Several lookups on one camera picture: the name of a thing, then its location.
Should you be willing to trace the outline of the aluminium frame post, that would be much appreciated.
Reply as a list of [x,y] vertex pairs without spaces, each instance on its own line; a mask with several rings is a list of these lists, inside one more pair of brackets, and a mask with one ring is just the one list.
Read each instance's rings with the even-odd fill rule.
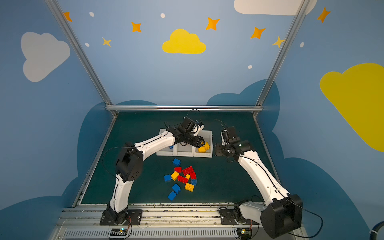
[[96,87],[98,93],[100,94],[102,100],[106,104],[106,107],[109,105],[112,105],[112,101],[110,97],[108,96],[101,80],[99,79],[95,69],[93,68],[90,60],[88,59],[85,51],[83,50],[83,47],[78,40],[76,34],[74,33],[73,29],[70,26],[69,21],[66,19],[64,12],[62,11],[62,8],[58,1],[52,1],[52,0],[45,0],[48,8],[50,9],[51,13],[55,17],[56,21],[58,22],[59,26],[61,27],[63,33],[67,37],[69,43],[71,44],[72,48],[74,49],[77,57],[79,58],[81,64],[83,65],[84,69],[86,70],[87,74],[89,75],[91,81],[93,82],[94,86]]
[[304,0],[299,5],[298,11],[292,21],[292,24],[290,25],[290,28],[287,32],[286,39],[283,42],[283,46],[280,47],[278,56],[276,58],[276,61],[273,65],[273,68],[269,74],[269,77],[267,78],[266,83],[264,84],[264,87],[262,88],[262,91],[258,97],[256,107],[259,107],[260,110],[253,111],[253,118],[256,121],[257,115],[259,112],[263,110],[263,104],[268,96],[268,93],[270,92],[272,85],[278,76],[278,73],[280,71],[280,68],[283,65],[283,62],[295,40],[295,37],[297,33],[299,32],[299,29],[306,17],[307,9],[309,9],[311,1],[310,0]]

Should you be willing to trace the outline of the circuit board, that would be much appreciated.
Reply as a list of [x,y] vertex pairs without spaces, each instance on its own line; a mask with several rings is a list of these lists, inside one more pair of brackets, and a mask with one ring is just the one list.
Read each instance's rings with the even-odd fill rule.
[[252,231],[249,229],[237,229],[237,240],[250,240],[252,238]]
[[128,229],[126,228],[111,229],[109,234],[109,239],[124,240],[127,236],[128,236]]

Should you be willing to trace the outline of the left circuit board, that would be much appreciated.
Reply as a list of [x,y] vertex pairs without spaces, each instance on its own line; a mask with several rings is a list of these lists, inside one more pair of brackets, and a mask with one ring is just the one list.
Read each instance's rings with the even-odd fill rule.
[[126,228],[111,229],[109,234],[109,239],[124,240],[127,236],[128,236],[128,229]]

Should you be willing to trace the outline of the left white plastic bin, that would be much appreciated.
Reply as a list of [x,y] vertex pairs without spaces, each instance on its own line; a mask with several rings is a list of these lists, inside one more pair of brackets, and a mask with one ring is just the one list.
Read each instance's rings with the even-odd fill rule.
[[[166,129],[160,129],[159,130],[159,134],[162,134],[164,132],[167,132]],[[168,132],[166,137],[173,137],[173,134]],[[163,148],[163,149],[159,150],[158,152],[156,152],[157,156],[172,156],[172,157],[176,156],[176,150],[174,148],[170,149],[169,147],[170,146]]]

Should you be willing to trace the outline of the aluminium mounting rail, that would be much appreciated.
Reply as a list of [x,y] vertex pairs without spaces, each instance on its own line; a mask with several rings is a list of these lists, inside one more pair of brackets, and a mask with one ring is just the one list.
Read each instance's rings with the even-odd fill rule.
[[126,228],[125,240],[236,240],[237,229],[252,231],[252,240],[270,237],[261,224],[222,225],[219,208],[233,203],[131,204],[128,210],[143,210],[138,226],[100,226],[106,205],[80,205],[64,209],[51,240],[109,240],[111,229]]

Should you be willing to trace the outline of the right white plastic bin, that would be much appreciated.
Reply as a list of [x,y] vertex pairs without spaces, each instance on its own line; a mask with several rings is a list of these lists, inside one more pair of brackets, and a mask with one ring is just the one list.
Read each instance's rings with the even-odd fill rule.
[[198,134],[210,146],[205,152],[200,152],[198,148],[193,147],[193,157],[212,158],[213,156],[213,134],[212,131],[200,131]]

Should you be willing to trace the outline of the aluminium frame left post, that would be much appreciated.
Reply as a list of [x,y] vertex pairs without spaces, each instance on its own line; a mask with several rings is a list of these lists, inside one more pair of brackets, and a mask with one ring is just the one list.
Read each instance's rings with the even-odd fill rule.
[[56,21],[58,22],[59,26],[61,27],[63,33],[67,37],[69,43],[71,44],[72,48],[74,49],[77,57],[79,58],[81,64],[83,65],[84,69],[86,70],[87,74],[89,75],[91,81],[93,82],[94,86],[96,87],[98,93],[100,94],[102,100],[106,104],[106,107],[109,105],[112,105],[112,101],[110,97],[108,96],[101,80],[99,79],[95,69],[93,68],[90,60],[88,59],[85,51],[83,50],[83,47],[78,40],[76,34],[74,33],[73,29],[70,26],[69,21],[66,19],[64,12],[62,11],[62,8],[58,1],[52,1],[52,0],[45,0],[48,8],[50,9],[51,13],[55,17]]

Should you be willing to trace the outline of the blue lego brick bottom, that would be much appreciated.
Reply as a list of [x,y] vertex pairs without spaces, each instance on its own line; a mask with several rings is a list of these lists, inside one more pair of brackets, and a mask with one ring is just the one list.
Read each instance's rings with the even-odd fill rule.
[[172,191],[172,192],[168,195],[168,199],[169,199],[170,201],[173,201],[177,195],[178,195],[178,194],[177,194],[176,192]]

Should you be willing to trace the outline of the middle white plastic bin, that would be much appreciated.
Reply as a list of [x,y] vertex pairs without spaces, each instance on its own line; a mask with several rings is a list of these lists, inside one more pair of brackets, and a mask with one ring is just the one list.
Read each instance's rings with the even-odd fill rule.
[[174,145],[175,147],[175,156],[178,157],[194,157],[194,152],[196,151],[196,148],[189,145],[189,144],[183,144],[178,143],[177,145]]

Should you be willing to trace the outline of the red lego brick right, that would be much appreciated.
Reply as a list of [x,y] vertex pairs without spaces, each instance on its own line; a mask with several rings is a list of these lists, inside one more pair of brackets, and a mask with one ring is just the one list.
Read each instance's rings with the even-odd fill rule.
[[190,176],[191,176],[191,180],[196,180],[196,179],[197,179],[197,176],[196,176],[196,173],[195,173],[195,172],[192,172],[192,173],[190,174]]

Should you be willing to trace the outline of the red lego brick low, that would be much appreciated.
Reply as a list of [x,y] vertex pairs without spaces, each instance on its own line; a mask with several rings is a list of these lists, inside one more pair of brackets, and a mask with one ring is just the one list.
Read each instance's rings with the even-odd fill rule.
[[178,180],[179,182],[183,183],[183,184],[186,184],[186,183],[189,182],[189,179],[188,179],[188,178],[182,177],[182,176],[180,176],[180,175],[177,177],[177,180]]

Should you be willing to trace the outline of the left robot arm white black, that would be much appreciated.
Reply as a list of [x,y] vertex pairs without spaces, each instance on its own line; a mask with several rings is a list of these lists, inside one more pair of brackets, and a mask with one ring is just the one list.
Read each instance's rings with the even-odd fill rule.
[[170,127],[159,135],[139,143],[126,144],[116,163],[116,184],[113,196],[102,213],[101,225],[123,225],[128,220],[128,199],[134,181],[143,172],[146,158],[152,154],[179,143],[186,143],[195,148],[205,144],[199,132],[204,128],[197,125],[191,130],[181,126]]

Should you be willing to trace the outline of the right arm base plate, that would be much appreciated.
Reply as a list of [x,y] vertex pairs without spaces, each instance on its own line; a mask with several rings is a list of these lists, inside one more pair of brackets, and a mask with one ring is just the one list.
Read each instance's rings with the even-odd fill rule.
[[222,225],[251,225],[251,224],[259,225],[260,224],[253,220],[244,218],[240,212],[240,209],[238,208],[228,209],[228,208],[222,207],[218,209],[218,212],[220,214]]

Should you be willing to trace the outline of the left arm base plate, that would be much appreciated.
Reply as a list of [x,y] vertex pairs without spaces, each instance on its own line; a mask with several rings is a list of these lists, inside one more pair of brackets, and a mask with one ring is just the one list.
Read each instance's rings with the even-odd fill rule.
[[138,226],[141,223],[143,210],[125,210],[119,214],[112,214],[105,210],[102,213],[100,226]]

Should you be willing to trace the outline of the aluminium frame right post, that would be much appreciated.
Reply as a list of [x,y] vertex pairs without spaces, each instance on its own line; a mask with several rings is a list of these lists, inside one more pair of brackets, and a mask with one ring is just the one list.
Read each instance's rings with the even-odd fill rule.
[[267,78],[266,83],[264,84],[264,87],[262,88],[262,91],[258,97],[256,107],[259,107],[260,110],[253,111],[253,118],[256,121],[257,115],[259,112],[263,110],[263,104],[268,96],[268,93],[270,92],[272,85],[278,76],[278,73],[280,71],[280,68],[283,65],[283,62],[295,40],[295,37],[297,33],[299,32],[299,29],[306,17],[307,9],[309,9],[311,1],[310,0],[304,0],[299,5],[298,11],[292,21],[292,24],[290,25],[290,28],[287,32],[286,39],[283,42],[283,46],[280,47],[278,56],[276,58],[276,61],[273,65],[273,68],[269,74],[269,77]]

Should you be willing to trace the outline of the long red lego brick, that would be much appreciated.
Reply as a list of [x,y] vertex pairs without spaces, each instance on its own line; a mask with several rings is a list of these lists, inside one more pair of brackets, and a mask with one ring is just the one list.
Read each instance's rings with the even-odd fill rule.
[[190,175],[191,173],[193,173],[194,169],[193,169],[192,166],[190,166],[190,167],[187,167],[187,168],[183,169],[182,172],[183,172],[183,175],[186,176],[186,175]]

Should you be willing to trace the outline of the white plastic bin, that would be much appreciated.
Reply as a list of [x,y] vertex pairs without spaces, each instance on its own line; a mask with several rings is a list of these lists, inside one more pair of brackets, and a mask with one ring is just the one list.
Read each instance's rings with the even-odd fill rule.
[[200,152],[198,148],[193,147],[193,157],[212,158],[213,156],[213,134],[212,131],[200,131],[198,134],[210,146],[205,152]]
[[[167,132],[166,129],[160,129],[159,130],[159,134],[162,134],[164,132]],[[166,137],[173,137],[173,134],[168,132]],[[157,156],[172,156],[172,157],[176,156],[176,150],[174,148],[170,149],[169,147],[170,146],[163,148],[163,149],[159,150],[158,152],[156,152]]]
[[194,152],[196,151],[196,148],[189,145],[189,144],[183,144],[178,143],[177,145],[174,145],[175,147],[175,156],[178,157],[194,157]]

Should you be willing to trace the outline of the aluminium frame back bar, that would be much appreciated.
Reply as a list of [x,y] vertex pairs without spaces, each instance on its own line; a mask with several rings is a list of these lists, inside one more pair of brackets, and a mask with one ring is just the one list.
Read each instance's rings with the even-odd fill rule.
[[144,106],[144,105],[107,105],[107,111],[117,112],[261,112],[262,106]]

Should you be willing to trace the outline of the right circuit board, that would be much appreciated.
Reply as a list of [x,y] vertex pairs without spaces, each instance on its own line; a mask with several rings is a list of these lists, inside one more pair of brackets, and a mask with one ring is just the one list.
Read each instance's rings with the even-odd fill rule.
[[250,240],[252,238],[252,231],[249,229],[237,229],[237,240]]

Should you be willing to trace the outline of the blue lego brick top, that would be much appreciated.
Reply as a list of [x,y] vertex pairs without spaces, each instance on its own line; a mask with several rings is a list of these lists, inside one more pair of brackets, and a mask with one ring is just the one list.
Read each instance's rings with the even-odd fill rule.
[[180,167],[180,166],[181,166],[181,161],[180,161],[179,159],[174,159],[174,160],[173,160],[173,165],[174,165],[175,167]]

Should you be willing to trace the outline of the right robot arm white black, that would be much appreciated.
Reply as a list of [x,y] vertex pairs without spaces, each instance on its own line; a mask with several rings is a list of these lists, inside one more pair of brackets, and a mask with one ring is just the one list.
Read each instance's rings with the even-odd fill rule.
[[261,224],[272,239],[302,226],[302,199],[290,194],[278,183],[248,141],[216,144],[215,155],[233,157],[246,170],[262,195],[264,205],[247,201],[235,207],[238,222],[251,220]]

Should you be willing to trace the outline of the yellow lego brick bottom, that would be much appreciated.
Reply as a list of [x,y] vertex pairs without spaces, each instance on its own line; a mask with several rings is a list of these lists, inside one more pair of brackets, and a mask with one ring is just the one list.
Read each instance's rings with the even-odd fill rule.
[[185,190],[189,191],[189,192],[193,192],[194,191],[194,188],[195,186],[192,185],[192,184],[189,184],[189,183],[186,183],[185,184]]

